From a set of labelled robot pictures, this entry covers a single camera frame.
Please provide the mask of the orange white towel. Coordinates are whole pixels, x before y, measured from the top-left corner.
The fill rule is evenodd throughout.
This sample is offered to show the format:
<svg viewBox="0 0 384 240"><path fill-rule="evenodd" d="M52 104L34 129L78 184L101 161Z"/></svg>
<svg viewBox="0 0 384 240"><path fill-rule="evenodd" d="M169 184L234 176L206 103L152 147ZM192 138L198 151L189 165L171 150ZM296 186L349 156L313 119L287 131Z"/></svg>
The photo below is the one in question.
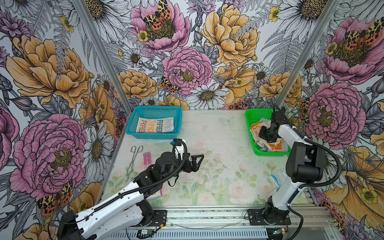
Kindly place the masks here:
<svg viewBox="0 0 384 240"><path fill-rule="evenodd" d="M262 127L270 127L271 121L262 118L259 122L251 124L250 131L252 134L253 142L256 147L260 147L262 152L286 152L288 145L282 138L278 138L274 143L268 143L260 137Z"/></svg>

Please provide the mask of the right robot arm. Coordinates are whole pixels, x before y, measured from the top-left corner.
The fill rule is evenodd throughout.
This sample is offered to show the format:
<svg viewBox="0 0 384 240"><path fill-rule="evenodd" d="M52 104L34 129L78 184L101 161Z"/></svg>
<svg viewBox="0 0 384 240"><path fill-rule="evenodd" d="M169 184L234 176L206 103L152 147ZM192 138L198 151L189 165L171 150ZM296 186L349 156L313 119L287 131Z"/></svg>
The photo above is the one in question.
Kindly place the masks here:
<svg viewBox="0 0 384 240"><path fill-rule="evenodd" d="M280 189L265 204L263 219L267 224L282 223L289 217L291 203L308 187L332 185L342 172L340 158L330 149L302 135L276 104L273 106L269 127L260 130L261 139L269 144L283 140L291 148L286 162L287 177ZM336 162L336 173L325 182L320 182L324 173L326 155Z"/></svg>

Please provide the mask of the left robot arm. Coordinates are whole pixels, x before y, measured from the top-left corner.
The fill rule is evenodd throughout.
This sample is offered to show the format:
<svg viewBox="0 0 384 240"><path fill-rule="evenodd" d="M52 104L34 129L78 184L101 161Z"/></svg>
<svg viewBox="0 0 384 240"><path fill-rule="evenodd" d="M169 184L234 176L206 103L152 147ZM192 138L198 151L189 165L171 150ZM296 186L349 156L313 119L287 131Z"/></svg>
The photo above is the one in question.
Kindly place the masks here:
<svg viewBox="0 0 384 240"><path fill-rule="evenodd" d="M59 240L103 240L124 227L144 227L155 222L148 197L180 173L197 172L204 155L191 155L184 140L174 139L172 151L164 152L153 165L139 173L121 191L79 213L69 211L59 220Z"/></svg>

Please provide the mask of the green plastic basket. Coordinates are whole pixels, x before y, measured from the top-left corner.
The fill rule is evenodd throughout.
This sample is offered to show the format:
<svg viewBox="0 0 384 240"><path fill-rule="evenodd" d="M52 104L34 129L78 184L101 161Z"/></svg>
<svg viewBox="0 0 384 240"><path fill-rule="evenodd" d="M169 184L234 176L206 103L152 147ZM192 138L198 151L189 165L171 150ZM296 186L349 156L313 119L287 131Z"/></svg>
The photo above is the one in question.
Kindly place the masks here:
<svg viewBox="0 0 384 240"><path fill-rule="evenodd" d="M291 153L291 148L286 147L285 152L264 152L261 151L259 145L255 145L254 138L251 132L251 125L258 123L261 119L270 120L273 110L272 109L248 109L245 111L245 119L248 127L249 138L251 140L252 149L257 156L268 156L268 157L281 157L288 156Z"/></svg>

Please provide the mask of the pink small eraser block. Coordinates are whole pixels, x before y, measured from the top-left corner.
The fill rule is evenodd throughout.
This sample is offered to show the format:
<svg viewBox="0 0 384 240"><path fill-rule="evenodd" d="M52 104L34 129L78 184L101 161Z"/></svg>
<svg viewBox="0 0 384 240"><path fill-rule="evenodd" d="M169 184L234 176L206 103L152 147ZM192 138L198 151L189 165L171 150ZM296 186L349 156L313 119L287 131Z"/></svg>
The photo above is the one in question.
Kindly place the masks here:
<svg viewBox="0 0 384 240"><path fill-rule="evenodd" d="M143 153L143 161L145 166L149 166L152 164L152 158L151 158L150 152Z"/></svg>

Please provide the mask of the teal plastic basket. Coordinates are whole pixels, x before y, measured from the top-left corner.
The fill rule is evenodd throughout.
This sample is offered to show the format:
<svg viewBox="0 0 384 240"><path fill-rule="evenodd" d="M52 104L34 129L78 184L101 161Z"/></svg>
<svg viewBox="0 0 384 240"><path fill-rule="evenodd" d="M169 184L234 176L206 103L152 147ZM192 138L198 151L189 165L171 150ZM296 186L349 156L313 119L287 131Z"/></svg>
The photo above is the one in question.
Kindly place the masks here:
<svg viewBox="0 0 384 240"><path fill-rule="evenodd" d="M157 132L155 126L154 133L138 133L137 127L139 120L159 120L164 118L173 118L174 130L169 133ZM164 107L164 106L139 106L136 107L128 121L126 134L135 137L136 139L146 140L172 140L176 139L181 131L183 118L183 109L181 107Z"/></svg>

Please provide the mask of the small green circuit board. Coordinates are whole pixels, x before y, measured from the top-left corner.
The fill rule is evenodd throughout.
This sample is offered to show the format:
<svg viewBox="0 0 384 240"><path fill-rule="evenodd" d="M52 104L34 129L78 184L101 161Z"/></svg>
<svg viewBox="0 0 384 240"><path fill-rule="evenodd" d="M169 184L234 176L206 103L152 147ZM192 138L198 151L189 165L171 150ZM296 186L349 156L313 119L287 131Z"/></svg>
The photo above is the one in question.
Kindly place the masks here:
<svg viewBox="0 0 384 240"><path fill-rule="evenodd" d="M152 232L152 230L138 230L137 237L149 236Z"/></svg>

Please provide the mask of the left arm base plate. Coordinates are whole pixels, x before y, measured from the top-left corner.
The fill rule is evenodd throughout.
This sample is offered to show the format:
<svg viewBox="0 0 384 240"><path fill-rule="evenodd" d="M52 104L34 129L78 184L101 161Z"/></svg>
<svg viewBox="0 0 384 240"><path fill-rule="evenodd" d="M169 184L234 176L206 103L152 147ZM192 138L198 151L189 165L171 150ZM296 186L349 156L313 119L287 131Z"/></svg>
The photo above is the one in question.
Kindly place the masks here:
<svg viewBox="0 0 384 240"><path fill-rule="evenodd" d="M167 210L154 210L144 213L140 225L143 227L159 227L163 224L165 226L167 222L167 214Z"/></svg>

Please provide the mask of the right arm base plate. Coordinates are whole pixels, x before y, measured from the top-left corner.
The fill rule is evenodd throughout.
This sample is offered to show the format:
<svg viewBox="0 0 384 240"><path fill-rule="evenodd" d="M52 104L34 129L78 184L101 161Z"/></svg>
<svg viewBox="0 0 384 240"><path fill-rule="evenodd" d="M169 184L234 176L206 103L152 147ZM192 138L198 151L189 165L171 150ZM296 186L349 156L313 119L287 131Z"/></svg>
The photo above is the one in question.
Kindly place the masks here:
<svg viewBox="0 0 384 240"><path fill-rule="evenodd" d="M264 225L291 225L291 219L289 217L290 211L282 211L278 209L272 209L267 211L266 209L249 209L247 210L248 220L251 226L264 226Z"/></svg>

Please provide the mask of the aluminium front rail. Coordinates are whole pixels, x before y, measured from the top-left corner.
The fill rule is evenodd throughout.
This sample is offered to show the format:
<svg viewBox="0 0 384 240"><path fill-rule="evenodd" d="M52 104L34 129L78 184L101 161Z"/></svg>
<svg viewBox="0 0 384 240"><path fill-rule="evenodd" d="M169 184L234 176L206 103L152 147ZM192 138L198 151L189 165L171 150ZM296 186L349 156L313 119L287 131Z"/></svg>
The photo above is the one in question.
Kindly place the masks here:
<svg viewBox="0 0 384 240"><path fill-rule="evenodd" d="M167 221L163 230L193 228L218 230L220 228L251 228L247 219L249 209L262 209L256 206L163 206L153 210L166 210ZM331 214L325 207L314 205L293 205L293 210L304 217L303 228L334 227Z"/></svg>

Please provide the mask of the left aluminium frame post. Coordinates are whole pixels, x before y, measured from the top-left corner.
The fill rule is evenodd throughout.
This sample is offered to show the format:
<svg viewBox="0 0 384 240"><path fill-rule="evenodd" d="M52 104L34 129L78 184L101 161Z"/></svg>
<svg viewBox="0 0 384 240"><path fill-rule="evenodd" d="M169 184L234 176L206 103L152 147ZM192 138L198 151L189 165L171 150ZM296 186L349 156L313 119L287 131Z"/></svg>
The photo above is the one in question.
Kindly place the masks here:
<svg viewBox="0 0 384 240"><path fill-rule="evenodd" d="M122 87L121 82L119 81L118 74L111 62L111 59L107 53L103 40L99 34L99 30L94 24L92 16L86 6L84 1L74 1L75 9L78 11L80 19L87 30L90 41L93 43L99 57L101 58L101 62L103 63L107 74L109 75L113 85L116 88L117 94L120 97L122 105L130 116L133 112L133 107L131 106L126 93Z"/></svg>

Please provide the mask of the aluminium frame post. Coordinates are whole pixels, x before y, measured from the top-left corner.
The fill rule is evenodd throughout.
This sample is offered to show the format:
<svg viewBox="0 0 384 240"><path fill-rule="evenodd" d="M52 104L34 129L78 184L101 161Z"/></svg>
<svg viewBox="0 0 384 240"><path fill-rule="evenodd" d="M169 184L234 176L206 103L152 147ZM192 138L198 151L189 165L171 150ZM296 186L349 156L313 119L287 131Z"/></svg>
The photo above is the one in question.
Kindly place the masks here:
<svg viewBox="0 0 384 240"><path fill-rule="evenodd" d="M311 55L311 51L316 46L317 40L321 37L324 29L329 26L329 22L336 12L337 7L339 6L340 1L328 1L323 13L320 15L319 21L314 27L314 32L309 34L307 43L305 44L303 50L301 51L297 62L295 63L286 84L284 85L281 93L275 101L276 108L280 107L286 100L288 93L296 82L303 65L306 63L306 60Z"/></svg>
<svg viewBox="0 0 384 240"><path fill-rule="evenodd" d="M74 1L75 9L78 11L80 19L87 30L90 41L93 43L99 57L101 58L101 62L103 63L107 74L109 75L113 85L116 88L117 94L120 97L122 105L130 116L133 112L133 107L131 106L126 93L122 87L121 82L119 81L118 74L111 62L111 59L107 53L103 40L99 34L99 30L94 24L92 16L86 6L84 1Z"/></svg>

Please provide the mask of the right aluminium frame post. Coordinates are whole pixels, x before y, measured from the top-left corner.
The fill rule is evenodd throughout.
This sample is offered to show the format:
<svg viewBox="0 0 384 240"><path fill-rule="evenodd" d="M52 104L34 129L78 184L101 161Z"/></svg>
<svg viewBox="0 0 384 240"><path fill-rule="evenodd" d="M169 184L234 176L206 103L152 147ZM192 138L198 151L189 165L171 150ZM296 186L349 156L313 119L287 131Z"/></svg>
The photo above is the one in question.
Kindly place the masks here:
<svg viewBox="0 0 384 240"><path fill-rule="evenodd" d="M296 82L303 65L306 63L306 60L311 55L311 51L316 46L317 40L321 37L324 29L329 26L329 22L336 12L337 7L339 6L340 1L328 1L323 13L320 15L319 21L314 27L314 32L309 34L307 43L305 44L303 50L301 51L297 62L295 63L286 84L284 85L281 93L275 101L276 108L280 107L286 100L288 93Z"/></svg>

